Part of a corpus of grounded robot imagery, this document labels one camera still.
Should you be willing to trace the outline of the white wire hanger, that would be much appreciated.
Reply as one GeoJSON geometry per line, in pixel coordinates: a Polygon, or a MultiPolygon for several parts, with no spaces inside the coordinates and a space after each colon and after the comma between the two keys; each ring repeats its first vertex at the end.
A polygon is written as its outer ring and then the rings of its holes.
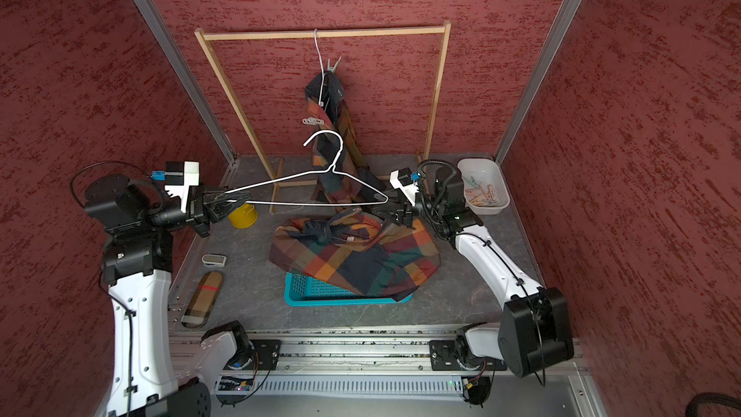
{"type": "Polygon", "coordinates": [[[314,29],[313,32],[313,40],[316,50],[316,57],[318,57],[318,65],[320,66],[320,88],[318,89],[318,98],[316,99],[316,102],[318,103],[318,106],[321,108],[324,108],[324,87],[325,87],[325,66],[323,57],[320,50],[320,44],[318,43],[318,29],[314,29]]]}
{"type": "Polygon", "coordinates": [[[313,144],[318,137],[327,136],[327,145],[334,148],[334,156],[326,166],[320,169],[311,169],[293,175],[279,177],[252,185],[243,185],[231,190],[249,190],[271,185],[274,188],[289,188],[290,186],[318,185],[324,193],[324,202],[280,202],[275,198],[269,201],[248,200],[251,205],[293,206],[313,208],[339,207],[371,207],[386,203],[390,198],[379,186],[367,183],[355,175],[346,172],[341,166],[345,159],[345,139],[337,131],[321,129],[313,133],[303,144],[304,147],[313,144]]]}

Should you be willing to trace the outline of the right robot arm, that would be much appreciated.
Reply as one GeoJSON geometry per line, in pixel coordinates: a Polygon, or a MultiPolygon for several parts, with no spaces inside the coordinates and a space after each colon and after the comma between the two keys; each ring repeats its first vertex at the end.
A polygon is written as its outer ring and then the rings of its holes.
{"type": "Polygon", "coordinates": [[[463,367],[480,368],[494,359],[519,378],[534,375],[543,380],[546,369],[573,359],[567,299],[536,282],[494,241],[466,203],[465,181],[457,166],[424,160],[415,169],[391,172],[389,184],[395,197],[374,206],[374,212],[396,224],[424,219],[436,237],[476,268],[501,307],[497,324],[471,325],[457,335],[455,355],[463,367]]]}

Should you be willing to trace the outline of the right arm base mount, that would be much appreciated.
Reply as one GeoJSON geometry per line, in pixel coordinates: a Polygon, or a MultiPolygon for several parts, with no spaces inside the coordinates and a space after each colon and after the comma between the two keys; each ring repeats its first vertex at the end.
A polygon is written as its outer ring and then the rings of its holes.
{"type": "Polygon", "coordinates": [[[460,338],[456,340],[433,340],[430,347],[430,365],[435,372],[499,372],[508,368],[502,360],[478,357],[471,353],[467,344],[460,338]]]}

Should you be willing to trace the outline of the plaid shirt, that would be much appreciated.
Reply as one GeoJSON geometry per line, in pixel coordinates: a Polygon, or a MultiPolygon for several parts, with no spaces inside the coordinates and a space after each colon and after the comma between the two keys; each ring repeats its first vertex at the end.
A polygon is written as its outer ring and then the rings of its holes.
{"type": "Polygon", "coordinates": [[[269,260],[359,297],[394,301],[416,292],[442,265],[421,220],[404,227],[360,208],[287,220],[273,235],[269,260]]]}
{"type": "Polygon", "coordinates": [[[308,118],[319,121],[312,164],[322,173],[313,198],[324,204],[359,204],[383,199],[384,183],[361,154],[340,79],[325,71],[306,87],[308,118]]]}

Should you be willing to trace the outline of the grey clothespin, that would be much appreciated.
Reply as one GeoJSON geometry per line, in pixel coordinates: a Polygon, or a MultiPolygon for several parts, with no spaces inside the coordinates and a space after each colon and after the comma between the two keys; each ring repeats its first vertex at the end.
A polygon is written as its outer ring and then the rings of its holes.
{"type": "Polygon", "coordinates": [[[330,71],[330,73],[335,73],[337,67],[339,67],[341,61],[343,60],[343,57],[340,56],[335,63],[332,63],[330,59],[327,59],[327,70],[330,71]]]}

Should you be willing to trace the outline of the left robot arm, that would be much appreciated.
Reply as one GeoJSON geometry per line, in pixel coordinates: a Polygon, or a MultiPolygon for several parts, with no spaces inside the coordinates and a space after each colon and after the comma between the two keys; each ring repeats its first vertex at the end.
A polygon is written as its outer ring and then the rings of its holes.
{"type": "Polygon", "coordinates": [[[173,233],[192,228],[205,237],[250,197],[177,177],[158,185],[113,174],[85,192],[83,209],[107,235],[96,284],[111,300],[115,326],[108,416],[208,416],[221,371],[247,349],[241,325],[230,322],[202,341],[184,376],[174,371],[167,326],[173,233]]]}

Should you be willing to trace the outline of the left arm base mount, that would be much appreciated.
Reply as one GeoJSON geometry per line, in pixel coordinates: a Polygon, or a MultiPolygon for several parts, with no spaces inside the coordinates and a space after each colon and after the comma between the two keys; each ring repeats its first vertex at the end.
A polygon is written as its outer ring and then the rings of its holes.
{"type": "Polygon", "coordinates": [[[273,371],[283,343],[276,339],[237,340],[237,351],[224,366],[225,372],[273,371]]]}

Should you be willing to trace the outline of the white clothespin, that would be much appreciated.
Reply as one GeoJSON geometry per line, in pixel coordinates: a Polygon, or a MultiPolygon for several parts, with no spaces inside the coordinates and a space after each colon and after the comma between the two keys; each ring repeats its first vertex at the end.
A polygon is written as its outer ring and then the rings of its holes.
{"type": "Polygon", "coordinates": [[[324,120],[315,117],[309,117],[302,120],[303,125],[316,125],[317,127],[324,126],[324,120]]]}

